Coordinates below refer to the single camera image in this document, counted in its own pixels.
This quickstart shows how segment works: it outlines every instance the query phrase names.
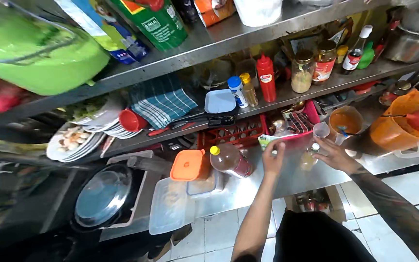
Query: red plastic cup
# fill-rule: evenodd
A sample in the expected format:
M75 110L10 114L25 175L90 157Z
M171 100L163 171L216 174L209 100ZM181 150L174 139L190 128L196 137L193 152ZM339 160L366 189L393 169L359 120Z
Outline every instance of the red plastic cup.
M130 109L124 109L119 113L119 122L129 132L138 132L148 125L148 122Z

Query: yellow cap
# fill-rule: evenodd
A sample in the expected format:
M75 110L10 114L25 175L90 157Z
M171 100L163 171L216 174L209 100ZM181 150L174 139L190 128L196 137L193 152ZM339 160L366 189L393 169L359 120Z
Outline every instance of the yellow cap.
M343 56L347 53L347 51L349 50L349 47L346 45L341 45L337 48L337 55L338 56Z
M244 83L244 84L250 82L250 80L251 80L249 73L243 73L239 77L240 77L242 83Z
M219 149L219 147L217 146L211 146L211 148L209 149L210 153L213 155L218 155L221 152L221 149Z

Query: white bottle cap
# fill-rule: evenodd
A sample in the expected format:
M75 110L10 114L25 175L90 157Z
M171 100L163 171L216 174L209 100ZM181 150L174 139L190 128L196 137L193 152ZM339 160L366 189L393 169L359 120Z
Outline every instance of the white bottle cap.
M311 149L313 149L314 151L318 151L318 150L319 150L319 145L318 145L318 143L313 143L313 144L311 145Z
M371 31L373 31L372 25L366 25L361 29L360 37L361 38L368 38L370 36Z

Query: white tile floor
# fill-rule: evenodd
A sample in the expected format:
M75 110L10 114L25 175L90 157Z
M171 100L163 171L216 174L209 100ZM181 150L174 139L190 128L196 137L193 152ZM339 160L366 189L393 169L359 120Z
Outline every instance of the white tile floor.
M419 172L383 179L387 185L419 209ZM404 242L384 222L376 209L350 181L339 186L343 202L350 209L343 225L362 241L378 262L417 262ZM262 262L274 257L276 229L279 228L286 204L284 199L272 202L271 222ZM192 223L193 231L177 246L171 247L158 262L223 262L230 261L237 232L248 207L231 210Z

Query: green plastic container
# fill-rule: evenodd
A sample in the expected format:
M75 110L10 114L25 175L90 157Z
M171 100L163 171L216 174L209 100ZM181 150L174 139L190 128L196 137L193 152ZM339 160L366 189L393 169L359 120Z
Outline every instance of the green plastic container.
M374 58L374 50L373 50L373 41L369 41L364 46L363 56L358 63L357 69L364 69L367 68Z
M179 46L187 32L170 0L164 0L157 11L130 0L111 0L160 51Z

